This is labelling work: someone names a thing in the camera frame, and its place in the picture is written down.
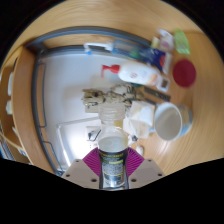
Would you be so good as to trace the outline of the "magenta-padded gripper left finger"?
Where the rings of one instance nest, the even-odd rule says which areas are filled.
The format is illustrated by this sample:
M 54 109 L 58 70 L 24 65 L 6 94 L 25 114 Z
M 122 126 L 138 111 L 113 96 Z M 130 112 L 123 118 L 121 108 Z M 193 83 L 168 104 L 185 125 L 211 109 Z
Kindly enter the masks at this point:
M 99 189 L 100 157 L 98 149 L 93 149 L 83 159 L 75 159 L 62 177 L 83 188 Z

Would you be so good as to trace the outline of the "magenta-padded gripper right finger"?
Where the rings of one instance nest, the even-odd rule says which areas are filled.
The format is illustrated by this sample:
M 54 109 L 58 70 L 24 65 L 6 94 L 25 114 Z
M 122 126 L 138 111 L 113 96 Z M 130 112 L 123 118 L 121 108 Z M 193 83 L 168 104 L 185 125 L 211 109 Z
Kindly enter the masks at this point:
M 129 148 L 127 156 L 127 181 L 130 189 L 140 188 L 164 177 L 163 171 L 153 159 L 144 159 Z

